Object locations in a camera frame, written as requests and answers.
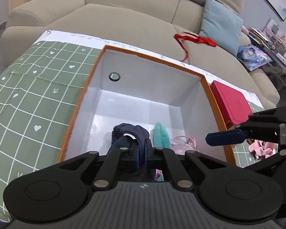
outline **blue patterned cushion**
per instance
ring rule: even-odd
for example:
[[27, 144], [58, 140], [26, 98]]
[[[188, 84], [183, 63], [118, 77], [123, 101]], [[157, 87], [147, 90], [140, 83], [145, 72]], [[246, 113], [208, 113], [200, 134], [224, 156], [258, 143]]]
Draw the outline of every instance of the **blue patterned cushion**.
[[243, 61], [244, 65], [250, 71], [253, 71], [258, 67], [272, 61], [272, 59], [266, 53], [254, 45], [245, 45], [240, 47], [237, 57]]

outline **green grid mat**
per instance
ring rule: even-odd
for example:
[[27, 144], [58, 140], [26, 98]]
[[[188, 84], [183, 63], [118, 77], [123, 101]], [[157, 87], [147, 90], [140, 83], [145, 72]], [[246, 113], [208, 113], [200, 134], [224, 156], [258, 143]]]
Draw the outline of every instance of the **green grid mat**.
[[40, 41], [0, 75], [0, 219], [3, 190], [57, 163], [78, 96], [100, 49]]
[[[253, 104], [250, 101], [247, 101], [252, 112], [257, 113], [257, 112], [261, 112], [264, 111], [263, 108]], [[247, 141], [244, 141], [242, 144], [238, 144], [235, 147], [233, 147], [233, 153], [234, 153], [234, 157], [235, 157], [235, 161], [236, 161], [236, 165], [239, 167], [247, 167], [251, 164], [257, 163], [258, 161], [260, 161], [260, 159], [256, 159], [256, 157], [254, 156], [254, 153], [249, 152], [249, 144]], [[278, 145], [275, 144], [275, 151], [278, 152]]]

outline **heart symbol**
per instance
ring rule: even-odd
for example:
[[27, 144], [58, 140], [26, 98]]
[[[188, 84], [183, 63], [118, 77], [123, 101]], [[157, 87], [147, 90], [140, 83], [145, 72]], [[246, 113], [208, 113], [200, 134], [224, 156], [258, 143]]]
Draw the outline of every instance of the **heart symbol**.
[[35, 131], [38, 131], [40, 128], [41, 128], [40, 125], [39, 125], [39, 126], [37, 126], [37, 125], [34, 126], [34, 130], [35, 130]]

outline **white grid lines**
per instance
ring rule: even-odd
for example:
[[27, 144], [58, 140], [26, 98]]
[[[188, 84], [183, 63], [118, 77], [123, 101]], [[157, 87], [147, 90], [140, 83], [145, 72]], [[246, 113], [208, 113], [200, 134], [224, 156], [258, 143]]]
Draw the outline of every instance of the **white grid lines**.
[[246, 154], [246, 161], [247, 161], [247, 165], [249, 166], [249, 162], [248, 162], [247, 154]]
[[238, 153], [237, 153], [236, 155], [237, 155], [237, 158], [238, 158], [238, 160], [239, 160], [239, 166], [241, 167], [240, 159], [239, 159], [239, 155], [238, 155]]
[[[36, 80], [36, 78], [37, 78], [38, 76], [36, 76], [36, 77], [34, 78], [34, 81], [31, 83], [31, 85], [30, 85], [30, 87], [28, 88], [28, 90], [30, 90], [30, 88], [33, 86], [33, 84], [34, 84], [34, 82], [35, 82], [35, 80]], [[44, 92], [44, 94], [43, 94], [43, 96], [45, 95], [45, 93], [47, 92], [47, 90], [49, 89], [49, 87], [51, 86], [51, 83], [52, 83], [52, 81], [50, 81], [50, 83], [49, 83], [47, 89], [45, 90], [45, 92]], [[27, 94], [27, 93], [24, 94], [24, 96], [23, 96], [23, 98], [21, 99], [20, 103], [18, 104], [17, 108], [18, 108], [18, 107], [20, 106], [20, 104], [22, 103], [22, 101], [23, 101], [24, 97], [26, 96], [26, 94]], [[28, 127], [29, 127], [29, 124], [30, 124], [31, 121], [32, 121], [33, 115], [35, 114], [35, 112], [36, 112], [36, 110], [37, 110], [39, 104], [40, 104], [41, 101], [42, 101], [43, 96], [40, 98], [40, 100], [39, 100], [39, 102], [38, 102], [38, 104], [37, 104], [37, 106], [36, 106], [36, 108], [35, 108], [33, 114], [31, 115], [31, 118], [30, 118], [30, 120], [29, 120], [29, 122], [28, 122], [28, 124], [27, 124], [27, 126], [26, 126], [26, 128], [25, 128], [25, 130], [24, 130], [24, 133], [23, 133], [23, 135], [22, 135], [22, 137], [21, 137], [21, 140], [20, 140], [20, 142], [19, 142], [19, 144], [18, 144], [17, 150], [16, 150], [15, 155], [14, 155], [14, 158], [13, 158], [13, 162], [12, 162], [12, 164], [11, 164], [10, 172], [9, 172], [9, 174], [8, 174], [8, 182], [9, 182], [9, 179], [10, 179], [10, 177], [11, 177], [11, 170], [12, 170], [12, 168], [13, 168], [14, 161], [15, 161], [15, 158], [16, 158], [17, 153], [18, 153], [18, 151], [19, 151], [21, 142], [22, 142], [22, 140], [23, 140], [23, 138], [24, 138], [25, 133], [27, 132], [27, 129], [28, 129]]]
[[6, 130], [7, 130], [8, 126], [5, 128], [4, 134], [3, 134], [2, 138], [1, 138], [1, 141], [0, 141], [0, 146], [1, 146], [2, 140], [3, 140], [4, 136], [5, 136], [5, 133], [6, 133]]
[[[38, 66], [38, 67], [40, 67], [40, 68], [46, 68], [46, 69], [51, 69], [51, 70], [57, 70], [57, 71], [59, 71], [58, 69], [52, 69], [52, 68], [49, 68], [49, 67], [46, 67], [46, 66], [39, 66], [39, 65], [37, 65], [37, 64], [32, 64], [32, 65]], [[65, 70], [60, 70], [60, 71], [62, 71], [62, 72], [67, 72], [67, 73], [72, 73], [72, 74], [75, 73], [75, 72], [65, 71]], [[76, 73], [76, 74], [89, 76], [89, 74], [84, 74], [84, 73]]]
[[[74, 76], [73, 76], [73, 78], [71, 79], [71, 81], [70, 81], [70, 83], [69, 84], [71, 84], [72, 83], [72, 81], [74, 80], [74, 78], [75, 78], [75, 76], [76, 76], [76, 73], [74, 74]], [[65, 90], [65, 92], [64, 92], [64, 94], [63, 94], [63, 96], [62, 96], [62, 98], [61, 98], [61, 100], [60, 101], [62, 101], [63, 100], [63, 98], [65, 97], [65, 95], [66, 95], [66, 93], [67, 93], [67, 91], [68, 91], [68, 88], [69, 88], [69, 86], [67, 86], [67, 88], [66, 88], [66, 90]], [[46, 134], [44, 135], [44, 138], [43, 138], [43, 141], [42, 141], [42, 144], [41, 144], [41, 147], [40, 147], [40, 149], [39, 149], [39, 152], [38, 152], [38, 155], [37, 155], [37, 158], [36, 158], [36, 161], [35, 161], [35, 165], [34, 165], [34, 171], [35, 171], [35, 168], [36, 168], [36, 165], [37, 165], [37, 162], [38, 162], [38, 159], [39, 159], [39, 156], [40, 156], [40, 153], [41, 153], [41, 150], [42, 150], [42, 147], [43, 147], [43, 143], [44, 143], [44, 141], [45, 141], [45, 139], [46, 139], [46, 136], [47, 136], [47, 133], [49, 132], [49, 129], [50, 129], [50, 127], [51, 127], [51, 124], [52, 124], [52, 121], [54, 120], [54, 117], [55, 117], [55, 115], [56, 115], [56, 113], [57, 113], [57, 110], [58, 110], [58, 108], [60, 107], [60, 104], [61, 104], [61, 102], [58, 104], [58, 106], [57, 106], [57, 108], [56, 108], [56, 110], [55, 110], [55, 112], [54, 112], [54, 114], [53, 114], [53, 117], [52, 117], [52, 120], [51, 120], [51, 122], [50, 122], [50, 124], [48, 125], [48, 128], [47, 128], [47, 131], [46, 131]]]
[[[23, 54], [23, 56], [25, 56], [25, 55], [36, 56], [36, 57], [47, 57], [47, 58], [59, 59], [59, 58], [56, 58], [56, 57], [48, 57], [48, 56], [46, 56], [46, 55]], [[68, 60], [68, 62], [73, 62], [73, 63], [78, 63], [78, 64], [89, 64], [89, 63], [81, 63], [81, 62], [70, 61], [70, 60]]]
[[[37, 95], [37, 96], [42, 97], [42, 95], [35, 94], [35, 93], [30, 92], [30, 91], [28, 91], [28, 90], [25, 90], [25, 89], [23, 89], [23, 88], [12, 88], [12, 87], [8, 87], [8, 86], [4, 86], [4, 87], [9, 88], [9, 89], [21, 89], [21, 90], [23, 90], [23, 91], [25, 91], [25, 92], [27, 92], [27, 93], [30, 93], [30, 94], [33, 94], [33, 95]], [[44, 96], [44, 98], [59, 102], [59, 100], [55, 100], [55, 99], [53, 99], [53, 98], [49, 98], [49, 97], [46, 97], [46, 96]], [[62, 102], [62, 103], [68, 104], [68, 105], [72, 105], [72, 106], [76, 106], [76, 104], [72, 104], [72, 103], [67, 103], [67, 102]]]
[[[23, 136], [23, 137], [25, 137], [25, 138], [27, 138], [27, 139], [33, 140], [33, 141], [38, 142], [38, 143], [40, 143], [40, 144], [42, 143], [42, 142], [40, 142], [40, 141], [38, 141], [38, 140], [32, 139], [32, 138], [30, 138], [30, 137], [28, 137], [28, 136], [25, 136], [25, 135], [23, 135], [23, 134], [21, 134], [21, 133], [19, 133], [19, 132], [16, 132], [16, 131], [14, 131], [14, 130], [8, 128], [8, 127], [4, 126], [2, 123], [0, 123], [0, 125], [3, 126], [5, 129], [7, 129], [7, 130], [13, 132], [13, 133], [16, 133], [16, 134], [18, 134], [18, 135], [20, 135], [20, 136]], [[46, 144], [46, 143], [44, 143], [44, 145], [47, 145], [47, 146], [50, 146], [50, 147], [52, 147], [52, 148], [59, 149], [59, 150], [61, 149], [61, 148], [58, 148], [58, 147], [56, 147], [56, 146], [52, 146], [52, 145], [49, 145], [49, 144]]]
[[[2, 153], [3, 155], [5, 155], [5, 156], [7, 156], [7, 157], [9, 157], [9, 158], [11, 158], [11, 159], [13, 159], [13, 157], [11, 157], [10, 155], [6, 154], [4, 151], [1, 151], [1, 150], [0, 150], [0, 153]], [[18, 160], [18, 159], [15, 159], [15, 161], [18, 162], [18, 163], [21, 163], [21, 164], [23, 164], [23, 165], [25, 165], [25, 166], [27, 166], [27, 167], [30, 167], [31, 169], [34, 169], [34, 167], [32, 167], [32, 166], [30, 166], [30, 165], [28, 165], [28, 164], [26, 164], [26, 163], [24, 163], [24, 162], [21, 162], [21, 161]]]
[[[17, 107], [13, 106], [13, 105], [10, 104], [10, 103], [9, 103], [9, 104], [5, 104], [5, 103], [1, 103], [1, 102], [0, 102], [0, 104], [3, 105], [3, 106], [8, 106], [8, 105], [10, 105], [10, 106], [12, 106], [13, 108], [17, 109]], [[38, 115], [35, 115], [35, 114], [31, 114], [31, 113], [29, 113], [29, 112], [27, 112], [27, 111], [24, 111], [24, 110], [21, 110], [21, 109], [19, 109], [19, 108], [18, 108], [17, 110], [19, 110], [19, 111], [21, 111], [21, 112], [24, 112], [24, 113], [26, 113], [26, 114], [33, 115], [33, 116], [35, 116], [35, 117], [38, 117], [38, 118], [47, 120], [47, 121], [51, 121], [50, 119], [47, 119], [47, 118], [44, 118], [44, 117], [41, 117], [41, 116], [38, 116]], [[55, 123], [57, 123], [57, 124], [60, 124], [60, 125], [69, 126], [68, 124], [64, 124], [64, 123], [61, 123], [61, 122], [58, 122], [58, 121], [53, 121], [53, 122], [55, 122]]]
[[[58, 122], [58, 121], [54, 121], [54, 117], [55, 117], [57, 111], [59, 110], [59, 107], [60, 107], [60, 104], [61, 104], [61, 103], [68, 104], [68, 105], [72, 105], [72, 106], [76, 106], [76, 104], [71, 104], [71, 103], [63, 102], [62, 100], [64, 99], [64, 97], [65, 97], [65, 95], [66, 95], [66, 93], [67, 93], [69, 87], [83, 88], [83, 87], [71, 85], [71, 83], [73, 82], [73, 80], [75, 79], [75, 77], [76, 77], [77, 75], [89, 76], [89, 74], [78, 73], [78, 72], [79, 72], [79, 70], [81, 69], [81, 67], [82, 67], [84, 64], [94, 65], [94, 63], [84, 63], [85, 61], [87, 61], [87, 58], [88, 58], [88, 57], [98, 57], [98, 56], [96, 56], [96, 55], [91, 55], [91, 52], [92, 52], [93, 48], [91, 48], [91, 49], [89, 50], [89, 52], [87, 51], [88, 54], [85, 54], [84, 51], [83, 51], [82, 53], [81, 53], [81, 52], [78, 52], [78, 49], [79, 49], [80, 47], [82, 47], [82, 46], [78, 46], [77, 49], [76, 49], [74, 52], [71, 52], [71, 51], [68, 51], [68, 50], [64, 50], [64, 48], [67, 46], [68, 43], [65, 43], [64, 46], [62, 47], [62, 49], [59, 49], [59, 51], [58, 51], [53, 57], [52, 57], [52, 56], [46, 56], [45, 54], [46, 54], [47, 52], [49, 52], [49, 51], [51, 50], [52, 46], [53, 46], [55, 43], [57, 43], [57, 42], [54, 42], [54, 43], [52, 44], [52, 46], [51, 46], [51, 47], [48, 47], [48, 48], [42, 47], [45, 43], [46, 43], [46, 41], [45, 41], [43, 44], [41, 44], [40, 47], [33, 46], [33, 48], [36, 48], [36, 50], [35, 50], [32, 54], [24, 54], [24, 55], [22, 55], [21, 57], [19, 57], [19, 58], [17, 59], [17, 61], [19, 61], [19, 60], [22, 60], [23, 57], [25, 57], [26, 59], [24, 60], [23, 63], [15, 62], [13, 65], [9, 66], [9, 68], [6, 70], [6, 75], [7, 75], [6, 77], [8, 77], [8, 75], [10, 75], [10, 76], [9, 76], [8, 78], [6, 78], [6, 80], [5, 80], [6, 82], [1, 82], [2, 84], [0, 84], [0, 86], [1, 86], [0, 92], [1, 92], [4, 88], [13, 89], [12, 92], [9, 94], [9, 97], [7, 98], [6, 102], [4, 102], [4, 101], [1, 101], [1, 102], [0, 102], [0, 104], [3, 105], [2, 108], [1, 108], [1, 111], [0, 111], [0, 114], [2, 113], [2, 110], [5, 108], [5, 106], [10, 105], [11, 107], [13, 107], [13, 108], [15, 109], [15, 111], [14, 111], [13, 115], [11, 116], [11, 118], [10, 118], [10, 120], [9, 120], [7, 126], [3, 125], [3, 124], [0, 122], [0, 125], [4, 128], [4, 129], [3, 129], [3, 130], [4, 130], [3, 136], [0, 138], [0, 147], [2, 146], [2, 141], [3, 141], [3, 138], [4, 138], [4, 136], [5, 136], [5, 134], [6, 134], [7, 131], [11, 131], [11, 132], [13, 132], [13, 133], [15, 133], [15, 134], [21, 136], [21, 140], [20, 140], [20, 142], [19, 142], [19, 144], [18, 144], [18, 146], [17, 146], [17, 150], [16, 150], [14, 156], [9, 156], [8, 154], [6, 154], [6, 153], [3, 152], [2, 150], [0, 150], [0, 154], [5, 155], [5, 156], [7, 156], [8, 158], [12, 159], [12, 164], [11, 164], [11, 167], [9, 168], [9, 174], [8, 174], [7, 181], [5, 181], [5, 180], [3, 180], [3, 179], [0, 178], [0, 181], [3, 182], [3, 183], [6, 184], [6, 185], [8, 185], [8, 183], [9, 183], [9, 181], [10, 181], [11, 172], [12, 172], [13, 165], [14, 165], [14, 162], [15, 162], [15, 161], [16, 161], [16, 162], [19, 162], [19, 163], [21, 163], [21, 164], [23, 164], [23, 165], [25, 165], [25, 166], [27, 166], [28, 168], [32, 169], [33, 171], [38, 171], [38, 169], [36, 168], [36, 166], [37, 166], [37, 162], [38, 162], [38, 159], [39, 159], [39, 157], [40, 157], [40, 153], [41, 153], [41, 151], [42, 151], [43, 145], [49, 146], [49, 147], [54, 148], [54, 149], [57, 149], [57, 150], [61, 150], [61, 148], [59, 148], [59, 147], [52, 146], [52, 145], [49, 145], [49, 144], [46, 144], [46, 143], [45, 143], [47, 134], [48, 134], [49, 130], [51, 129], [52, 122], [53, 122], [53, 123], [58, 123], [58, 124], [61, 124], [61, 125], [64, 125], [64, 126], [68, 126], [68, 124], [64, 124], [64, 123], [61, 123], [61, 122]], [[38, 49], [40, 49], [40, 48], [46, 48], [47, 50], [43, 53], [43, 55], [34, 55], [34, 53], [35, 53]], [[57, 58], [57, 57], [58, 57], [58, 54], [59, 54], [61, 51], [71, 52], [72, 54], [71, 54], [71, 56], [70, 56], [67, 60], [66, 60], [66, 59]], [[75, 54], [85, 55], [84, 60], [83, 60], [82, 62], [70, 61], [70, 59], [73, 57], [73, 55], [75, 56]], [[30, 56], [37, 56], [37, 57], [39, 57], [39, 58], [38, 58], [36, 61], [32, 61], [32, 62], [34, 62], [34, 63], [28, 63]], [[46, 57], [48, 57], [48, 58], [50, 59], [49, 63], [48, 63], [46, 66], [37, 65], [36, 62], [37, 62], [38, 60], [40, 60], [43, 56], [46, 56]], [[49, 68], [49, 65], [50, 65], [51, 62], [53, 62], [55, 59], [63, 60], [63, 61], [65, 62], [65, 63], [63, 64], [63, 66], [61, 67], [60, 70], [58, 70], [58, 69], [53, 69], [53, 68]], [[68, 63], [71, 63], [71, 64], [72, 64], [72, 63], [79, 63], [79, 64], [80, 64], [80, 67], [77, 68], [77, 71], [76, 71], [76, 72], [71, 72], [71, 71], [68, 71], [68, 69], [66, 68], [66, 66], [67, 66]], [[14, 69], [13, 71], [10, 70], [14, 65], [23, 66], [23, 65], [28, 65], [28, 64], [30, 64], [31, 66], [29, 67], [29, 69], [26, 71], [25, 74], [17, 73], [17, 70], [19, 69], [19, 67], [15, 67], [15, 69]], [[42, 70], [41, 73], [38, 74], [37, 76], [35, 76], [35, 77], [33, 76], [34, 80], [32, 81], [32, 83], [30, 84], [30, 86], [28, 87], [27, 90], [25, 90], [25, 89], [23, 89], [23, 88], [20, 88], [20, 87], [17, 88], [17, 86], [19, 85], [19, 83], [21, 82], [21, 80], [23, 79], [23, 77], [24, 77], [26, 74], [28, 74], [29, 71], [30, 71], [34, 66], [43, 68], [43, 70]], [[56, 70], [56, 71], [58, 71], [58, 73], [56, 74], [56, 76], [55, 76], [52, 80], [48, 80], [48, 79], [45, 79], [45, 78], [40, 77], [40, 75], [41, 75], [46, 69], [50, 69], [50, 70], [54, 70], [54, 71]], [[65, 89], [65, 91], [64, 91], [64, 94], [63, 94], [62, 98], [61, 98], [60, 100], [56, 100], [56, 99], [53, 99], [53, 98], [46, 97], [45, 94], [46, 94], [46, 92], [48, 91], [48, 89], [50, 88], [52, 82], [53, 82], [53, 83], [61, 84], [60, 82], [55, 82], [55, 79], [57, 78], [57, 76], [58, 76], [58, 74], [59, 74], [60, 72], [67, 72], [67, 73], [72, 73], [72, 74], [73, 74], [73, 77], [72, 77], [71, 81], [70, 81], [70, 82], [68, 81], [69, 84], [63, 84], [63, 85], [66, 85], [67, 87], [66, 87], [66, 89]], [[14, 88], [6, 86], [7, 83], [9, 82], [11, 76], [12, 76], [13, 74], [14, 74], [14, 75], [15, 75], [15, 74], [21, 75], [20, 80], [18, 81], [18, 83], [15, 85]], [[33, 86], [33, 84], [35, 83], [35, 81], [37, 80], [37, 78], [45, 79], [45, 80], [49, 81], [48, 87], [46, 88], [46, 90], [45, 90], [45, 92], [43, 93], [43, 95], [39, 95], [39, 94], [36, 94], [36, 93], [33, 93], [33, 92], [30, 92], [30, 91], [29, 91], [29, 90], [32, 88], [32, 86]], [[19, 104], [17, 105], [17, 107], [16, 107], [16, 104], [15, 104], [15, 105], [12, 105], [11, 103], [9, 103], [9, 101], [11, 101], [11, 100], [10, 100], [10, 97], [14, 95], [14, 91], [15, 91], [15, 90], [23, 90], [23, 91], [25, 92], [25, 94], [24, 94], [23, 97], [21, 98]], [[40, 97], [40, 100], [39, 100], [39, 102], [38, 102], [38, 104], [37, 104], [37, 106], [36, 106], [36, 108], [35, 108], [35, 110], [34, 110], [33, 113], [30, 113], [30, 112], [27, 112], [27, 111], [24, 111], [24, 110], [19, 109], [19, 106], [20, 106], [21, 103], [24, 101], [24, 98], [25, 98], [25, 96], [26, 96], [27, 93], [34, 94], [34, 95], [37, 95], [37, 96]], [[58, 104], [58, 106], [57, 106], [57, 108], [56, 108], [56, 110], [55, 110], [55, 112], [54, 112], [53, 117], [52, 117], [51, 120], [50, 120], [50, 119], [47, 119], [47, 118], [44, 118], [44, 117], [41, 117], [41, 116], [38, 116], [38, 115], [35, 115], [35, 112], [36, 112], [36, 110], [37, 110], [38, 106], [40, 105], [40, 103], [41, 103], [41, 101], [42, 101], [43, 98], [46, 98], [46, 99], [50, 99], [50, 100], [58, 101], [58, 102], [59, 102], [59, 104]], [[24, 131], [23, 133], [22, 133], [22, 131], [21, 131], [21, 133], [18, 133], [18, 132], [16, 132], [16, 131], [14, 131], [14, 130], [12, 130], [12, 129], [9, 128], [9, 126], [10, 126], [10, 124], [11, 124], [11, 121], [12, 121], [12, 119], [14, 118], [15, 113], [16, 113], [17, 110], [19, 110], [19, 111], [21, 111], [21, 112], [24, 112], [24, 113], [26, 113], [26, 114], [31, 115], [31, 118], [30, 118], [30, 120], [29, 120], [29, 122], [28, 122], [28, 124], [27, 124], [27, 126], [26, 126], [26, 128], [25, 128], [25, 131]], [[43, 141], [42, 141], [42, 142], [41, 142], [41, 141], [38, 141], [38, 140], [35, 140], [35, 139], [33, 139], [33, 138], [30, 138], [30, 137], [28, 137], [28, 136], [25, 135], [26, 132], [27, 132], [27, 129], [28, 129], [29, 125], [31, 124], [31, 120], [32, 120], [33, 117], [38, 117], [38, 118], [41, 118], [41, 119], [45, 119], [45, 120], [47, 120], [47, 121], [50, 121], [50, 124], [47, 126], [47, 131], [46, 131], [46, 133], [45, 133], [45, 135], [44, 135], [44, 137], [43, 137]], [[17, 156], [17, 153], [18, 153], [18, 151], [19, 151], [19, 148], [20, 148], [20, 145], [21, 145], [21, 143], [22, 143], [23, 138], [27, 138], [27, 139], [30, 139], [30, 140], [32, 140], [32, 141], [35, 141], [35, 142], [38, 142], [38, 143], [41, 144], [40, 149], [39, 149], [39, 152], [38, 152], [37, 159], [36, 159], [36, 161], [35, 161], [34, 167], [33, 167], [33, 166], [30, 166], [30, 165], [28, 165], [28, 164], [26, 164], [26, 163], [23, 163], [22, 161], [16, 159], [16, 156]], [[6, 216], [6, 218], [9, 220], [8, 213], [5, 213], [5, 212], [8, 212], [8, 211], [6, 210], [6, 208], [5, 208], [5, 204], [3, 203], [3, 206], [0, 205], [0, 207], [3, 209], [3, 213], [4, 213], [4, 215]]]
[[95, 55], [84, 54], [84, 53], [81, 53], [81, 52], [76, 52], [76, 53], [95, 57]]

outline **box lid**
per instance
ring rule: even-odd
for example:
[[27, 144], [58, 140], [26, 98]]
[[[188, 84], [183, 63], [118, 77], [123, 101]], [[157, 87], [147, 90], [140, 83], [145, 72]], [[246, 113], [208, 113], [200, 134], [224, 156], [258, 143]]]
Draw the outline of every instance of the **box lid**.
[[210, 87], [225, 123], [231, 121], [237, 125], [248, 120], [252, 110], [241, 92], [217, 81], [213, 81]]

